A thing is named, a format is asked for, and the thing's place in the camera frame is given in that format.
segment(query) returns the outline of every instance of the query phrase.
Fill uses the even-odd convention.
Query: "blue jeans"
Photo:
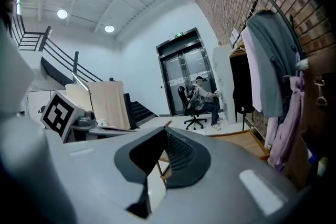
[[[215,103],[205,103],[202,110],[211,112],[211,125],[215,125],[218,121],[218,106]]]

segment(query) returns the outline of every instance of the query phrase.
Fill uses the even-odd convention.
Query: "beige cloth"
[[[96,119],[105,119],[109,126],[129,129],[130,122],[121,81],[87,83],[91,91]],[[92,110],[89,93],[80,84],[68,84],[67,97],[86,110]]]

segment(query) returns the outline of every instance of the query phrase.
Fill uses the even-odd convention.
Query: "green exit sign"
[[[183,36],[183,33],[181,32],[181,33],[178,33],[177,35],[175,35],[175,38],[176,37],[181,37],[181,36]]]

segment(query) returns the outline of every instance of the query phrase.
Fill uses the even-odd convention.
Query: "office chair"
[[[193,123],[197,123],[201,126],[201,129],[203,129],[203,124],[200,121],[206,122],[206,119],[197,119],[196,116],[199,116],[200,113],[203,113],[203,110],[195,110],[195,104],[192,103],[191,107],[188,109],[189,102],[187,100],[187,97],[185,96],[184,87],[180,86],[179,89],[179,95],[183,104],[183,114],[185,116],[192,116],[193,118],[191,120],[187,120],[184,122],[186,124],[187,122],[190,122],[187,126],[186,130],[188,130],[189,126]]]

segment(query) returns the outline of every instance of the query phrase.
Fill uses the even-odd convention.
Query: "chair base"
[[[186,127],[186,130],[188,130],[189,126],[194,123],[199,124],[201,126],[201,129],[203,129],[204,128],[203,124],[200,121],[206,122],[206,119],[197,119],[196,116],[193,116],[191,120],[184,121],[184,124],[186,124],[187,122],[190,122],[189,125]]]

